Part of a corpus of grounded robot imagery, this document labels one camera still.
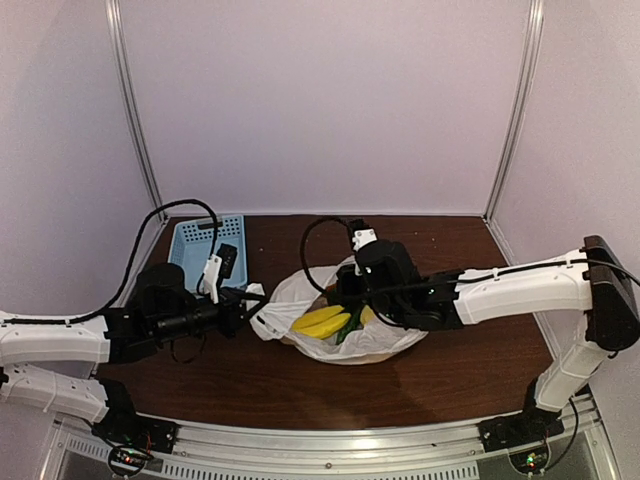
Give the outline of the white plastic bag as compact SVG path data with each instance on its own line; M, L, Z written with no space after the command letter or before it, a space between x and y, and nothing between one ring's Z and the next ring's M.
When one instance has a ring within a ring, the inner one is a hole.
M381 322L366 305L329 304L302 270L277 285L250 324L263 341L279 341L313 360L344 366L382 362L427 336Z

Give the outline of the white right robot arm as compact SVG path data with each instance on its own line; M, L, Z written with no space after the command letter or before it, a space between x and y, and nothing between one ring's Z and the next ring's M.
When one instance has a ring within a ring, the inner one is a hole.
M603 361L639 340L636 279L600 236L538 262L423 276L405 246L369 234L355 240L354 262L337 273L332 297L368 305L391 327L449 331L503 317L575 311L571 344L529 387L513 419L519 440L535 440Z

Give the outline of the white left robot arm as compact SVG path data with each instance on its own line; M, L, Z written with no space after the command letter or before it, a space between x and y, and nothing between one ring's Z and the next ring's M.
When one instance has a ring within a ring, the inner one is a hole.
M1 399L55 411L106 428L123 444L137 442L144 424L126 387L47 369L54 362L133 364L211 331L232 338L268 302L261 285L225 287L210 271L205 292L185 287L181 267L163 263L138 274L122 307L79 316L1 315Z

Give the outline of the green fruit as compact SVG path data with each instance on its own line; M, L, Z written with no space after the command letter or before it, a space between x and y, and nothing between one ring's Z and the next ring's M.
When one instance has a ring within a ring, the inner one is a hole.
M347 321L347 323L337 332L335 338L336 345L341 345L345 341L346 337L350 333L357 331L360 326L359 313L354 313Z

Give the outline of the yellow banana bunch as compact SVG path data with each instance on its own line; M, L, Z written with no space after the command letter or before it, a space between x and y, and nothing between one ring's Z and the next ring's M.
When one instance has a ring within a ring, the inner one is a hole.
M291 330L311 338L324 340L344 327L351 319L342 306L333 305L308 312L298 318Z

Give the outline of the left circuit board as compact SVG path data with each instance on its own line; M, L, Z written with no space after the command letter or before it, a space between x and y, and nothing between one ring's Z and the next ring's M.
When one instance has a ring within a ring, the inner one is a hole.
M140 473L151 461L152 456L135 448L116 446L107 457L107 465L118 476L133 476Z

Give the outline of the circuit board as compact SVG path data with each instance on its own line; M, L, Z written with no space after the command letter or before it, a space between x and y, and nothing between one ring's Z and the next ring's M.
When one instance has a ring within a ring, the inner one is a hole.
M509 454L512 468L519 474L532 476L546 469L550 460L548 448L537 447Z
M107 457L107 465L118 476L133 476L140 473L151 461L152 456L135 448L116 446Z

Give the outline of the right circuit board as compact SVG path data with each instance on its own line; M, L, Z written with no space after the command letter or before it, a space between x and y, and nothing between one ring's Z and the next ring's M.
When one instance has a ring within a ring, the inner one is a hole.
M519 474L532 476L546 469L550 460L548 448L537 447L509 454L512 468Z

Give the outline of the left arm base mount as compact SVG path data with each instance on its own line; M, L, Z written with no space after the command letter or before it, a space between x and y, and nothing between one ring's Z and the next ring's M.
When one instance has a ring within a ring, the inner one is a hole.
M105 390L107 412L92 432L105 440L133 446L144 451L171 454L176 442L175 422L146 417L137 413L126 387L117 381L99 379Z

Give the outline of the aluminium front rail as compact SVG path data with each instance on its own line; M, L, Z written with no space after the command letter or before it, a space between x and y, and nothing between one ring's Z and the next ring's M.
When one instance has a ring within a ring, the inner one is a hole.
M545 479L618 479L620 470L591 395L562 415L564 433L488 451L475 421L357 430L278 430L181 421L171 453L141 479L520 479L514 463L549 453Z

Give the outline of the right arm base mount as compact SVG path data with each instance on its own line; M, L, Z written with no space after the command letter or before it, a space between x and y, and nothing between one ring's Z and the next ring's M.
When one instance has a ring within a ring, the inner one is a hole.
M533 380L527 388L521 412L497 416L477 424L485 452L541 442L564 432L560 411L550 412L536 406L535 387L536 381Z

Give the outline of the right aluminium corner post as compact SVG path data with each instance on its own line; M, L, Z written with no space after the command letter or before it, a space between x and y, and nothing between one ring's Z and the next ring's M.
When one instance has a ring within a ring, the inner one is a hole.
M496 216L524 124L526 107L531 95L540 55L544 29L544 7L545 2L543 0L531 0L529 2L529 13L513 104L498 168L483 215L487 224L491 224Z

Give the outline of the aluminium corner post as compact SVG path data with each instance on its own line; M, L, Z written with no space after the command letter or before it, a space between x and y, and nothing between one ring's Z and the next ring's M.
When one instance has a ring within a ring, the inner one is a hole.
M151 205L154 208L157 208L163 204L163 201L149 156L149 150L134 91L134 83L129 65L122 20L121 2L118 0L106 0L104 4L107 27L111 39L116 74L121 91L127 126L147 195Z
M513 104L498 168L483 215L487 224L491 224L496 216L524 124L526 107L531 95L540 55L544 29L544 7L545 2L543 0L531 0L529 2L529 13Z

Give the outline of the left aluminium corner post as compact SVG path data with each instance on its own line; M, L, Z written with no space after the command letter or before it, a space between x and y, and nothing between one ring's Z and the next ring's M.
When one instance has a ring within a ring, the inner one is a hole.
M106 0L104 4L107 27L111 39L116 74L121 91L127 126L147 195L151 205L154 208L157 208L163 204L163 201L149 156L149 150L134 91L134 83L129 65L122 20L121 2L118 0Z

